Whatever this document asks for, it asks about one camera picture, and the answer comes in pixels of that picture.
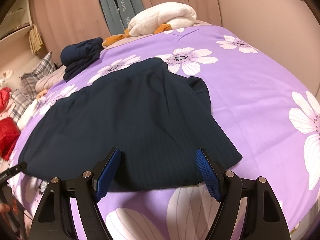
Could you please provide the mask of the person left hand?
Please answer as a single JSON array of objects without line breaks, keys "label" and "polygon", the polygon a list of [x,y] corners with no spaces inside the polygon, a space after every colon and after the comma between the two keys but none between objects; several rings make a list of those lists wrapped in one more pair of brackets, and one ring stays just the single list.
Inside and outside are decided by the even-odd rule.
[{"label": "person left hand", "polygon": [[12,211],[15,215],[18,215],[17,202],[14,197],[12,198],[12,206],[4,203],[0,204],[0,213],[4,219],[6,219],[5,214],[9,211]]}]

